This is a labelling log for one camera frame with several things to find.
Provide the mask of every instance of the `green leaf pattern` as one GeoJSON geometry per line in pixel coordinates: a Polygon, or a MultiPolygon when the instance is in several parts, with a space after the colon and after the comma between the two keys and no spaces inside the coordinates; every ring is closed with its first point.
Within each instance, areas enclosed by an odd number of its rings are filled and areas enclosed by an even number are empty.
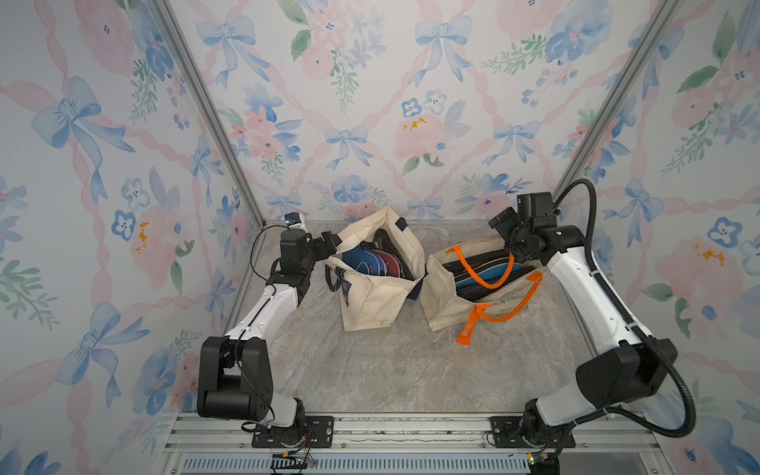
{"type": "Polygon", "coordinates": [[[156,83],[158,77],[151,71],[148,63],[144,59],[138,59],[135,61],[135,70],[132,75],[137,80],[131,79],[129,82],[135,87],[135,91],[132,93],[132,111],[129,119],[132,120],[134,125],[138,120],[142,119],[147,122],[147,115],[156,112],[156,83]]]}
{"type": "Polygon", "coordinates": [[[517,71],[525,69],[537,59],[543,58],[543,50],[546,48],[548,39],[545,36],[534,34],[530,38],[521,40],[521,46],[512,43],[510,51],[502,51],[502,57],[489,59],[483,62],[484,69],[492,69],[493,74],[505,72],[515,75],[517,71]]]}
{"type": "Polygon", "coordinates": [[[40,273],[38,268],[26,268],[20,271],[16,269],[21,262],[18,259],[8,261],[0,273],[0,302],[5,305],[5,310],[10,312],[12,318],[18,318],[25,312],[29,312],[30,320],[37,320],[40,325],[47,325],[49,330],[53,325],[60,325],[52,311],[48,310],[50,303],[58,297],[50,297],[47,293],[37,293],[43,289],[40,283],[41,277],[32,277],[40,273]]]}

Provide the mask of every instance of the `ventilation grille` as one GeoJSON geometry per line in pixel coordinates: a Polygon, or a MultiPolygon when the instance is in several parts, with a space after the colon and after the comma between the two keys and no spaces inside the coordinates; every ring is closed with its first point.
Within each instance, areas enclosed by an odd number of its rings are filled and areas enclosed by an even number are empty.
{"type": "MultiPolygon", "coordinates": [[[[530,473],[525,454],[312,454],[303,473],[530,473]]],[[[180,473],[298,473],[271,454],[188,454],[180,473]]]]}

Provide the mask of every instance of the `aluminum frame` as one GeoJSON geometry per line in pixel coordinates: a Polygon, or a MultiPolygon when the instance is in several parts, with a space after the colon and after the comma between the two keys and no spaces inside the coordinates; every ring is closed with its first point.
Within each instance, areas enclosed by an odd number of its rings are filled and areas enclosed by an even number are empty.
{"type": "MultiPolygon", "coordinates": [[[[333,416],[333,446],[312,454],[484,454],[528,453],[527,449],[494,448],[487,438],[491,416],[519,413],[314,413],[333,416]]],[[[622,417],[600,418],[573,430],[575,448],[563,453],[633,453],[647,473],[673,475],[654,434],[622,417]]],[[[187,454],[275,453],[250,447],[251,435],[238,420],[214,420],[196,413],[177,417],[163,449],[156,475],[176,475],[187,454]]]]}

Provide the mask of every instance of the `floral wallpaper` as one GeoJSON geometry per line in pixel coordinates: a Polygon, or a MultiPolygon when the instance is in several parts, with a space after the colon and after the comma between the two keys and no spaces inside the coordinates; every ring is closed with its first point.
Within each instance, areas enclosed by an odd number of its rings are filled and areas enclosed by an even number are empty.
{"type": "Polygon", "coordinates": [[[150,473],[253,225],[140,0],[0,6],[0,473],[150,473]]]}
{"type": "Polygon", "coordinates": [[[318,220],[553,190],[657,3],[170,0],[262,213],[318,220]]]}
{"type": "MultiPolygon", "coordinates": [[[[582,173],[601,269],[674,342],[696,400],[694,432],[660,439],[679,474],[760,473],[758,16],[757,0],[683,2],[582,173]]],[[[585,226],[585,192],[562,211],[585,226]]],[[[670,380],[640,409],[682,422],[670,380]]]]}

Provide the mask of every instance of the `black mounting plate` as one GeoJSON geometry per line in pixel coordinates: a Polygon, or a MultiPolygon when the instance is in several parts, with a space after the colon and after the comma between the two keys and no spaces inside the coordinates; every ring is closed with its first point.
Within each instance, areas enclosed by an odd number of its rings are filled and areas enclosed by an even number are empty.
{"type": "MultiPolygon", "coordinates": [[[[512,437],[520,427],[520,421],[522,416],[493,416],[489,418],[491,422],[491,432],[493,433],[493,444],[496,448],[528,448],[530,450],[536,449],[532,445],[529,445],[522,438],[521,435],[512,437]]],[[[558,441],[549,442],[549,448],[556,448],[558,441]]],[[[574,448],[575,439],[572,433],[568,436],[567,442],[563,445],[565,448],[574,448]]]]}
{"type": "MultiPolygon", "coordinates": [[[[312,429],[311,441],[306,442],[305,448],[330,448],[332,447],[332,433],[335,418],[333,416],[306,416],[306,427],[312,429]]],[[[281,448],[288,449],[276,436],[268,433],[266,426],[256,426],[253,431],[253,448],[281,448]]]]}

